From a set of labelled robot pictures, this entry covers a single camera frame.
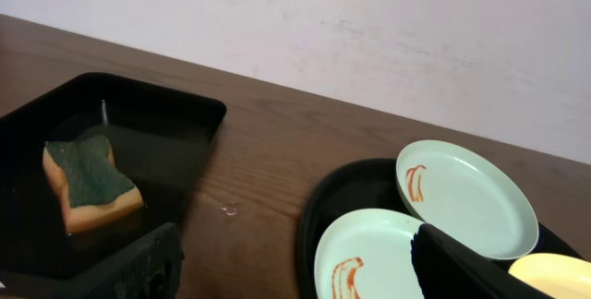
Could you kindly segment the mint plate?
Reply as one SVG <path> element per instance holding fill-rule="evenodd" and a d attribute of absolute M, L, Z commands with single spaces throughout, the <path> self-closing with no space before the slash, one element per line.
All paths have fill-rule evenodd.
<path fill-rule="evenodd" d="M 411 241 L 422 221 L 387 209 L 359 209 L 330 224 L 314 260 L 321 299 L 421 298 Z"/>
<path fill-rule="evenodd" d="M 537 216 L 522 190 L 473 151 L 419 140 L 400 151 L 395 171 L 409 212 L 479 255 L 513 260 L 537 246 Z"/>

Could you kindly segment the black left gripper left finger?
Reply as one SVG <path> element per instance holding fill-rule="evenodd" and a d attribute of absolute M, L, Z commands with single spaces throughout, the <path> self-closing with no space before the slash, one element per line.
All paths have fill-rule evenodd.
<path fill-rule="evenodd" d="M 172 299 L 184 253 L 177 226 L 167 222 L 69 280 L 3 271 L 3 298 Z"/>

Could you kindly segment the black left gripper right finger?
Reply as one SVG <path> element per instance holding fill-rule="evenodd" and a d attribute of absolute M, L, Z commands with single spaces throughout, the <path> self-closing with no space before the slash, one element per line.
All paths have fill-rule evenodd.
<path fill-rule="evenodd" d="M 411 261 L 426 298 L 547 297 L 428 223 L 411 240 Z"/>

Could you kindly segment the orange green scrub sponge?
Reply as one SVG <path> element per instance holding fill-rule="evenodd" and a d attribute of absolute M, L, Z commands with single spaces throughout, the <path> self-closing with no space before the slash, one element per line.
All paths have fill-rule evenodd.
<path fill-rule="evenodd" d="M 139 188 L 115 164 L 110 140 L 47 141 L 42 167 L 58 197 L 68 233 L 121 219 L 144 206 Z"/>

